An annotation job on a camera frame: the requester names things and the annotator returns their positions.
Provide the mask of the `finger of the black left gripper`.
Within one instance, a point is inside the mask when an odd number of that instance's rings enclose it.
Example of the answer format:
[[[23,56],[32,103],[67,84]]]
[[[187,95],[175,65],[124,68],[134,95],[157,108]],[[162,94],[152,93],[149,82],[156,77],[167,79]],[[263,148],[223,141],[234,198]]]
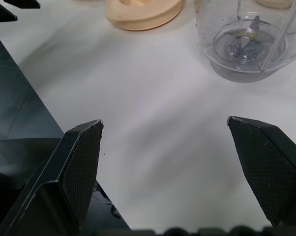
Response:
[[[3,0],[12,6],[20,9],[40,9],[40,3],[37,0]]]
[[[17,16],[12,14],[0,4],[0,22],[14,22],[17,21]]]

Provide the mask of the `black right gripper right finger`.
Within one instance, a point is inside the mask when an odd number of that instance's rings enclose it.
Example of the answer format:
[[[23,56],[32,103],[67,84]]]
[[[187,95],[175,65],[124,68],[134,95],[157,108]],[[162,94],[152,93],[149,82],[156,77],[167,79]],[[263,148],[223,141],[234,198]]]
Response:
[[[229,127],[244,176],[267,220],[296,225],[296,144],[277,126],[231,116]]]

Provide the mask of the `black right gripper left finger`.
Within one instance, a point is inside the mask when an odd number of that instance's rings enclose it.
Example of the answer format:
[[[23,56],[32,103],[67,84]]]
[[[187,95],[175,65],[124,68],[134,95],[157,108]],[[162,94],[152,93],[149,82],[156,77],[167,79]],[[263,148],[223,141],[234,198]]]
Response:
[[[96,182],[103,122],[68,130],[12,205],[0,202],[0,236],[76,236]]]

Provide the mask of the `cream round blender lid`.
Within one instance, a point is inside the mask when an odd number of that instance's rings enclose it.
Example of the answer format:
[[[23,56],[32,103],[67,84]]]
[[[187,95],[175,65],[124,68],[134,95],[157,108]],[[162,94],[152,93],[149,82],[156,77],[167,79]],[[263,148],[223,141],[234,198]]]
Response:
[[[144,31],[170,22],[183,5],[184,0],[106,0],[105,16],[118,28]]]

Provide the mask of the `clear stirring rod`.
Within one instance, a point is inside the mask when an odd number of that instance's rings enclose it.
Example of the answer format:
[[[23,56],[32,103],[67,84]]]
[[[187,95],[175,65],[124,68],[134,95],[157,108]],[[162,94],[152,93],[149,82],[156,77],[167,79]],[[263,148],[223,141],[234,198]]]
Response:
[[[284,21],[283,26],[280,28],[280,31],[279,31],[272,47],[271,47],[269,53],[266,56],[265,61],[259,67],[260,71],[266,70],[268,64],[271,62],[273,55],[275,54],[275,51],[279,47],[282,39],[285,37],[289,27],[291,26],[291,24],[293,23],[295,18],[296,18],[296,0],[294,0],[294,3],[292,4],[292,6],[290,8],[290,11]]]

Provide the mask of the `clear blender jar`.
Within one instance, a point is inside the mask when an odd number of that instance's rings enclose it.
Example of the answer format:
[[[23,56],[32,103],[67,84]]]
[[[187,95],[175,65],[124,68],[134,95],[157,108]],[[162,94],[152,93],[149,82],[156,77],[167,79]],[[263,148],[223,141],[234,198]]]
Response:
[[[255,0],[195,0],[201,50],[221,77],[242,83],[260,81],[296,59],[296,18],[265,71],[265,61],[290,11]]]

